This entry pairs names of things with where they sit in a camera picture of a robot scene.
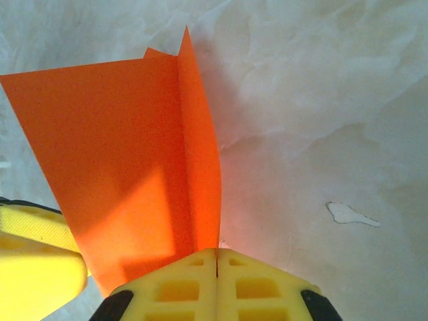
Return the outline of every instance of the paint chip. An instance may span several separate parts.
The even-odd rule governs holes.
[[[363,223],[373,227],[381,226],[381,223],[378,221],[357,213],[347,204],[327,202],[326,207],[333,215],[333,220],[338,224]]]

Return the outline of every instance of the white marbled surface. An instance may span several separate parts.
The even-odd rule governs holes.
[[[426,320],[428,1],[0,1],[0,74],[176,54],[185,25],[221,238],[318,284],[345,320]],[[0,195],[57,206],[3,92]],[[100,300],[90,282],[46,320]]]

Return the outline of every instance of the folded orange paper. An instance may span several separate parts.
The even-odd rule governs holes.
[[[187,29],[178,56],[0,81],[104,295],[218,246],[219,155]]]

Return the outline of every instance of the black rubber piece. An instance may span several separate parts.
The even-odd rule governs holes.
[[[104,299],[89,321],[120,321],[134,297],[130,290],[123,290]]]
[[[311,291],[300,292],[313,321],[343,321],[328,298]]]
[[[62,214],[61,211],[58,209],[52,209],[51,207],[43,206],[43,205],[32,203],[29,201],[22,201],[20,199],[10,200],[10,199],[6,199],[5,197],[0,197],[0,206],[2,205],[22,205],[22,206],[38,207],[39,209],[44,209],[46,211]]]

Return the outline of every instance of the orange paper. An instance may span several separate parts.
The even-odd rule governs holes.
[[[187,30],[178,56],[0,81],[104,295],[218,246],[219,155]]]

